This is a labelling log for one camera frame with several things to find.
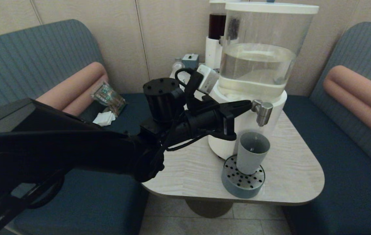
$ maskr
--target wooden tabletop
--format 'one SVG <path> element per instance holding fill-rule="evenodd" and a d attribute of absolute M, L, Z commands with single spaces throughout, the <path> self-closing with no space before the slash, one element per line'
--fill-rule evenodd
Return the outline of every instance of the wooden tabletop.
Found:
<path fill-rule="evenodd" d="M 251 199 L 237 198 L 223 187 L 224 160 L 210 149 L 207 137 L 165 152 L 165 169 L 143 186 L 158 196 L 197 200 L 300 205 L 316 198 L 324 186 L 323 170 L 284 112 L 269 140 L 271 149 L 261 164 L 265 183 Z"/>

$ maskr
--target dispenser spout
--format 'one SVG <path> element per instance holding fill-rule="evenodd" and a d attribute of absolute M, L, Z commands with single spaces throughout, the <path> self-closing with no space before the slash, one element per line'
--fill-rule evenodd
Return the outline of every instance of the dispenser spout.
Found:
<path fill-rule="evenodd" d="M 262 102 L 260 100 L 252 101 L 252 111 L 257 113 L 256 122 L 260 127 L 268 124 L 269 117 L 271 116 L 273 105 L 269 102 Z"/>

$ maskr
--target snack package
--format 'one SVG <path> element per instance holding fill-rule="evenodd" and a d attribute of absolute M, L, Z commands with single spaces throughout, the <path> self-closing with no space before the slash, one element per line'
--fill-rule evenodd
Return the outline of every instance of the snack package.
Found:
<path fill-rule="evenodd" d="M 98 85 L 91 94 L 94 100 L 108 108 L 118 117 L 126 106 L 126 100 L 121 97 L 107 82 Z"/>

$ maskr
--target table leg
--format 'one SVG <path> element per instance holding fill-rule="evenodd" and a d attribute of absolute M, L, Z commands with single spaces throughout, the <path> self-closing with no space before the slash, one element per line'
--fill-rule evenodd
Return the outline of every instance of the table leg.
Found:
<path fill-rule="evenodd" d="M 226 214 L 233 206 L 233 202 L 211 202 L 185 200 L 187 205 L 196 214 L 206 218 L 216 218 Z"/>

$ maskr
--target gray cup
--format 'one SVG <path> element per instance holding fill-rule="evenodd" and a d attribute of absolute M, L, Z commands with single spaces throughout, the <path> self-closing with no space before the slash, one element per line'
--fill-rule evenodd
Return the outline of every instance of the gray cup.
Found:
<path fill-rule="evenodd" d="M 246 175 L 255 173 L 270 148 L 268 139 L 257 132 L 246 132 L 240 136 L 236 166 Z"/>

